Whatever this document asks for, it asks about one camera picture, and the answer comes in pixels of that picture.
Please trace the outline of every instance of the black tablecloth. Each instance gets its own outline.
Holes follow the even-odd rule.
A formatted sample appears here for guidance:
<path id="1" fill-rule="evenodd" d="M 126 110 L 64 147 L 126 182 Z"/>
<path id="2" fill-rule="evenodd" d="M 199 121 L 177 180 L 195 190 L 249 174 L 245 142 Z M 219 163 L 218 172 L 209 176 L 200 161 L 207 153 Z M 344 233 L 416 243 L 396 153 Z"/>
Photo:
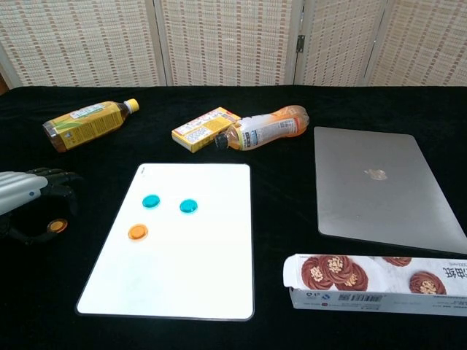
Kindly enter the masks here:
<path id="1" fill-rule="evenodd" d="M 62 236 L 43 246 L 0 241 L 0 348 L 464 349 L 467 319 L 460 317 L 295 310 L 282 285 L 282 264 L 297 252 L 461 257 L 321 236 L 312 128 L 415 136 L 467 232 L 466 96 L 462 87 L 25 87 L 8 92 L 0 97 L 0 171 L 63 168 L 82 175 L 85 183 L 80 215 Z M 41 129 L 44 121 L 74 109 L 128 98 L 136 98 L 141 110 L 120 130 L 70 152 L 57 153 Z M 172 129 L 218 106 L 246 117 L 289 104 L 304 106 L 311 117 L 309 130 L 298 138 L 249 152 L 217 151 L 211 145 L 195 154 L 171 139 Z M 250 321 L 75 314 L 136 167 L 151 162 L 250 165 L 255 262 Z M 40 220 L 35 213 L 24 221 Z"/>

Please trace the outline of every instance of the printed box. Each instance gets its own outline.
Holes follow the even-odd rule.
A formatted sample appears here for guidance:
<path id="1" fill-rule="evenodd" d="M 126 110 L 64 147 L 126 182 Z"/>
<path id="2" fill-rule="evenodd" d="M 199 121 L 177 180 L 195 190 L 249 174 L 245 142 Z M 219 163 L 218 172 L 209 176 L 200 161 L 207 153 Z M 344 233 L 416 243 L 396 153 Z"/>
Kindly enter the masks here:
<path id="1" fill-rule="evenodd" d="M 467 316 L 467 260 L 295 254 L 294 308 Z"/>
<path id="2" fill-rule="evenodd" d="M 210 144 L 216 135 L 240 120 L 238 115 L 218 107 L 172 130 L 172 138 L 192 153 Z"/>

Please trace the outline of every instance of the apple logo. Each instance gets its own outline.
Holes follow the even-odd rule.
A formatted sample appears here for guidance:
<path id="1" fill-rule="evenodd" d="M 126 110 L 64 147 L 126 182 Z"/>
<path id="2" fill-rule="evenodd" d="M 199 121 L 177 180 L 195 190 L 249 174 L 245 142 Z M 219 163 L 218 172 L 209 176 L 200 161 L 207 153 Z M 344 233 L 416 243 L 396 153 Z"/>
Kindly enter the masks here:
<path id="1" fill-rule="evenodd" d="M 368 170 L 365 170 L 364 173 L 368 174 L 370 176 L 370 178 L 373 179 L 373 180 L 381 181 L 381 180 L 386 180 L 387 179 L 386 172 L 381 170 L 381 169 L 377 169 L 377 170 L 368 169 Z"/>

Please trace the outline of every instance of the yellow box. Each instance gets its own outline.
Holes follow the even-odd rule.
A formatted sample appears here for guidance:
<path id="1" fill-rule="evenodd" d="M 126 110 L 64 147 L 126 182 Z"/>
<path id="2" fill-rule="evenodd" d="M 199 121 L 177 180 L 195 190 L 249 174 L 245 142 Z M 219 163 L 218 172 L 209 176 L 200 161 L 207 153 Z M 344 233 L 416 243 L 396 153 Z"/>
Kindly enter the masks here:
<path id="1" fill-rule="evenodd" d="M 172 138 L 192 153 L 210 144 L 216 135 L 241 118 L 218 107 L 172 130 Z"/>

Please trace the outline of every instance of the bottle cap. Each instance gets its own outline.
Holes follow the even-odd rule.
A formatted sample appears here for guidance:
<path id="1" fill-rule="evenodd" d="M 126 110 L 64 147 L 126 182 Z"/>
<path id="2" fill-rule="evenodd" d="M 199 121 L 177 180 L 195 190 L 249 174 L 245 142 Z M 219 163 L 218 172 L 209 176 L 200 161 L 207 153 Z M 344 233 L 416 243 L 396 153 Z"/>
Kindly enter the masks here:
<path id="1" fill-rule="evenodd" d="M 125 101 L 124 104 L 130 109 L 130 113 L 139 111 L 138 101 L 134 98 L 130 98 L 129 100 Z"/>
<path id="2" fill-rule="evenodd" d="M 216 147 L 218 149 L 226 149 L 228 147 L 227 135 L 225 135 L 224 133 L 220 133 L 219 135 L 217 135 L 215 142 L 216 142 Z"/>
<path id="3" fill-rule="evenodd" d="M 49 222 L 49 225 L 47 225 L 47 231 L 60 233 L 66 229 L 66 226 L 68 226 L 68 221 L 65 219 L 55 219 Z"/>

